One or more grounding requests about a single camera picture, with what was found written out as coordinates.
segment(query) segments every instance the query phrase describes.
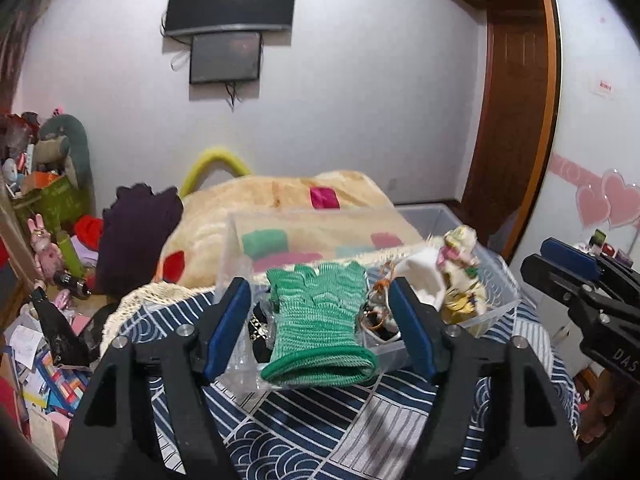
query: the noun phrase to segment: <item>green bottle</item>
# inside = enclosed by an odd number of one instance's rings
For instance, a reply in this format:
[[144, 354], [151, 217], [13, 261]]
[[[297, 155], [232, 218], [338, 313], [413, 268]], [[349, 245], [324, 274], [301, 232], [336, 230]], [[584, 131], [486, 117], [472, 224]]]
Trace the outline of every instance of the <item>green bottle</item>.
[[62, 258], [65, 261], [65, 267], [69, 271], [69, 274], [76, 278], [84, 278], [84, 267], [80, 263], [80, 259], [68, 233], [66, 231], [58, 231], [56, 240], [58, 241], [58, 247], [60, 248], [60, 252], [62, 252]]

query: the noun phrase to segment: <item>pink square patch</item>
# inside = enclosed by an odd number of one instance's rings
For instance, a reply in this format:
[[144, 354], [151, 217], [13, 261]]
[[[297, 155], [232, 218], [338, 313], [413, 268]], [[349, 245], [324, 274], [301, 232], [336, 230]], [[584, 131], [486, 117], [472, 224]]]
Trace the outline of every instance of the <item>pink square patch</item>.
[[309, 195], [314, 209], [340, 209], [338, 197], [330, 187], [311, 187]]

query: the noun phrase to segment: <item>wall-mounted tv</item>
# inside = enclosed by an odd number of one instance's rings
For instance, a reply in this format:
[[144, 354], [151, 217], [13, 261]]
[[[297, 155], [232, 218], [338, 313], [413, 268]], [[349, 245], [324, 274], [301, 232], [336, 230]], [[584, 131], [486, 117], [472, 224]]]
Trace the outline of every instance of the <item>wall-mounted tv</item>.
[[169, 0], [166, 36], [221, 30], [291, 30], [295, 0]]

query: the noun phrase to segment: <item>purple cloth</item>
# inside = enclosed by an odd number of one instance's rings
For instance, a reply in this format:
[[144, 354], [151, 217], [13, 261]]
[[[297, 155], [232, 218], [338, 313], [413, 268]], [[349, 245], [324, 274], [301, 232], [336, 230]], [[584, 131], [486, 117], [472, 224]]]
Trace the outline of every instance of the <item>purple cloth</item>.
[[146, 184], [119, 187], [102, 212], [104, 229], [95, 269], [99, 292], [122, 298], [151, 282], [162, 246], [182, 218], [178, 190], [154, 195]]

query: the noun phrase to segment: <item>wooden door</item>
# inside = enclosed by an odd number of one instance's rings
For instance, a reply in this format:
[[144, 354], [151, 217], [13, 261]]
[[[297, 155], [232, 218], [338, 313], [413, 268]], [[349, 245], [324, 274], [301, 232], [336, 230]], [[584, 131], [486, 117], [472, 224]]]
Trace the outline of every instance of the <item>wooden door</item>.
[[478, 140], [462, 205], [486, 244], [522, 204], [542, 133], [547, 80], [545, 18], [492, 14]]

